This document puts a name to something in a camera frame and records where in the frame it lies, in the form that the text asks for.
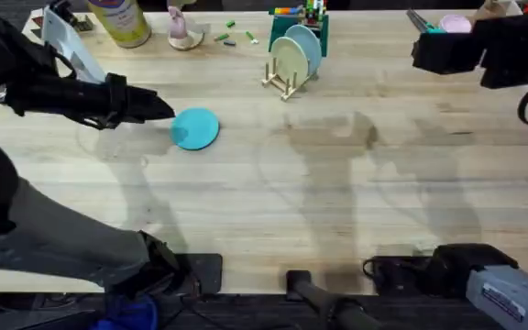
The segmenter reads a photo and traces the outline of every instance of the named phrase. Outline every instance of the bottle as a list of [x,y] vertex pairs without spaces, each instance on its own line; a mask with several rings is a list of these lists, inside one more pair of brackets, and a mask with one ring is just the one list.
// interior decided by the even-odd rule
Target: bottle
[[152,30],[136,0],[87,0],[119,47],[135,48],[150,38]]

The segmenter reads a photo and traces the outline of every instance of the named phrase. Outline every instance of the pink bowl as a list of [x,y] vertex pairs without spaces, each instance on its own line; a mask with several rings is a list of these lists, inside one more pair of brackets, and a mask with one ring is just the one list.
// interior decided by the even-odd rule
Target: pink bowl
[[472,30],[472,24],[464,16],[445,15],[439,21],[439,28],[451,33],[469,33]]

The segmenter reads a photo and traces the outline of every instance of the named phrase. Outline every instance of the blue disc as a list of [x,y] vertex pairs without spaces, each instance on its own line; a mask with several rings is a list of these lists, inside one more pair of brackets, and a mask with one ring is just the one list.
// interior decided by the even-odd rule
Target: blue disc
[[205,108],[189,108],[172,121],[170,138],[177,146],[187,150],[199,150],[209,146],[217,138],[219,121],[214,113]]

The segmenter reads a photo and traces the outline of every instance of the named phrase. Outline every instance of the blue plate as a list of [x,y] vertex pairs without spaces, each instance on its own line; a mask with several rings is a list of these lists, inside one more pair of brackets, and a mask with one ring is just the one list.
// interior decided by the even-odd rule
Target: blue plate
[[301,46],[302,51],[304,51],[309,61],[309,75],[315,73],[321,65],[323,54],[321,51],[321,42],[319,42],[319,39],[312,30],[306,26],[295,25],[286,30],[284,37],[293,39]]
[[189,108],[172,121],[170,138],[177,146],[199,150],[209,146],[219,134],[219,121],[205,108]]

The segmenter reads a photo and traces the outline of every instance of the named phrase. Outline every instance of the green marker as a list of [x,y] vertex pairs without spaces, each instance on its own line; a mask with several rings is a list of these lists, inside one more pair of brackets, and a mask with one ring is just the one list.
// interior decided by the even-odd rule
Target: green marker
[[215,38],[214,40],[215,41],[221,41],[221,40],[227,39],[227,38],[229,38],[229,35],[227,33],[225,33],[225,34],[222,34],[221,36]]
[[251,33],[249,33],[249,31],[246,31],[246,36],[250,39],[251,43],[253,44],[259,43],[259,41],[256,38],[254,38],[254,36]]

